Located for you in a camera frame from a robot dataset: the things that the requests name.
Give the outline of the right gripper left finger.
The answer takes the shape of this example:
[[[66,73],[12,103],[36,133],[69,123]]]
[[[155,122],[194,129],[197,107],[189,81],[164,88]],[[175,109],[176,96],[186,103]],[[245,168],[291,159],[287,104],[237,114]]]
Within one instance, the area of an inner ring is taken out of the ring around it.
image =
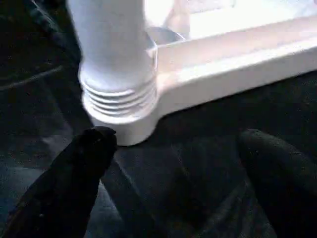
[[[83,238],[116,150],[114,129],[94,126],[76,135],[18,200],[4,236]]]

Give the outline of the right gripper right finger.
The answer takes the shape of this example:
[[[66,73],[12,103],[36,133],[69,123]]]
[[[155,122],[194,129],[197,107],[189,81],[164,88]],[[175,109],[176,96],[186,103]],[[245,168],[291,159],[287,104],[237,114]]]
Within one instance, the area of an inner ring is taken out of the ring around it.
[[[239,134],[237,150],[277,237],[315,238],[317,159],[256,129]]]

